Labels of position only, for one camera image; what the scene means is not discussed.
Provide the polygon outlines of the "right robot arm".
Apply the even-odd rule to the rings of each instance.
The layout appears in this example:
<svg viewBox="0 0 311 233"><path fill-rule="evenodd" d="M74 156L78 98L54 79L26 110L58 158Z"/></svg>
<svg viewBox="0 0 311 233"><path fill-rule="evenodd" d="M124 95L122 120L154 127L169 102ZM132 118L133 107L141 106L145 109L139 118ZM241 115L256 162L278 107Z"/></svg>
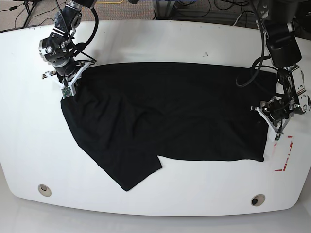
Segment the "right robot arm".
<svg viewBox="0 0 311 233"><path fill-rule="evenodd" d="M72 92L82 72L97 62L95 58L84 53L85 48L94 39L99 26L99 18L94 9L95 3L95 0L69 0L61 9L56 1L58 12L54 18L54 28L49 37L42 39L39 43L40 57L55 69L53 75L47 71L43 77L56 77L57 82L66 91ZM83 8L91 10L95 25L86 42L75 44L74 35L82 19Z"/></svg>

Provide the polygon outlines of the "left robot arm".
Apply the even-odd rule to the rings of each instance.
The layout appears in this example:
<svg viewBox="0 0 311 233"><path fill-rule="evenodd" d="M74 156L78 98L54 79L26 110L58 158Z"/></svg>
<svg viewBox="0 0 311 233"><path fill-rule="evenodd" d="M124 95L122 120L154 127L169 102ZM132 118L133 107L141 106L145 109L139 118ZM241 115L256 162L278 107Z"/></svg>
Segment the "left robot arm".
<svg viewBox="0 0 311 233"><path fill-rule="evenodd" d="M260 70L264 60L270 59L277 69L277 80L283 94L274 94L270 101L262 101L255 110L271 129L269 137L277 141L295 115L311 109L311 99L304 85L304 74L298 65L302 55L294 34L293 19L300 0L252 0L250 6L257 18L262 46L268 55L262 55L252 68Z"/></svg>

